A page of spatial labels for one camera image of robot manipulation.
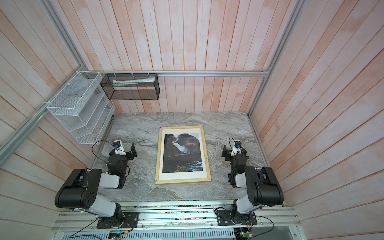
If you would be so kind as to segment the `waterfall landscape photo print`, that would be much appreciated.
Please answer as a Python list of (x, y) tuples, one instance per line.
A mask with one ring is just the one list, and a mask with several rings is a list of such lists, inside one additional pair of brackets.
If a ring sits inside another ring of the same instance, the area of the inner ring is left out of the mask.
[(197, 133), (164, 135), (163, 173), (202, 171), (202, 150)]

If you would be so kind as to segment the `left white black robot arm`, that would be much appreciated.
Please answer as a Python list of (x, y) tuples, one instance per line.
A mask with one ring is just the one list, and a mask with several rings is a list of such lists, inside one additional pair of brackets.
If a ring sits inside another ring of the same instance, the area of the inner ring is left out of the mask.
[(130, 174), (128, 161), (138, 156), (135, 145), (126, 152), (122, 141), (113, 142), (113, 150), (107, 161), (108, 170), (75, 169), (57, 192), (55, 205), (69, 210), (83, 210), (94, 214), (113, 228), (123, 224), (125, 216), (118, 203), (98, 194), (99, 189), (122, 189)]

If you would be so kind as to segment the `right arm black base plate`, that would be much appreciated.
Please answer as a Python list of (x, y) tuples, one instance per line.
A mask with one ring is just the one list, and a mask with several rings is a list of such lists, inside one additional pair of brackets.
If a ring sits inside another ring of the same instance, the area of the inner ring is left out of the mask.
[(255, 215), (238, 214), (236, 211), (226, 210), (222, 207), (214, 209), (219, 226), (253, 226), (257, 225)]

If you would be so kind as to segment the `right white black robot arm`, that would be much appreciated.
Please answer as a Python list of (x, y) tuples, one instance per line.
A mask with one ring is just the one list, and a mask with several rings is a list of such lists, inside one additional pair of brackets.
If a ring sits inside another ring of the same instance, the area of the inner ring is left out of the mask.
[(231, 186), (247, 190), (244, 197), (231, 205), (230, 220), (234, 224), (249, 221), (251, 214), (262, 207), (283, 204), (284, 193), (272, 168), (248, 166), (249, 156), (241, 142), (235, 142), (231, 149), (224, 146), (222, 157), (231, 164), (228, 174)]

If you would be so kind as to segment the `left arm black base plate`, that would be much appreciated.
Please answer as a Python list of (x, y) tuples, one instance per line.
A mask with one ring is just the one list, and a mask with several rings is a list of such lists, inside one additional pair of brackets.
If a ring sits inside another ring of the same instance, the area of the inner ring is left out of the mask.
[(122, 212), (109, 218), (100, 218), (97, 229), (134, 229), (138, 225), (139, 212)]

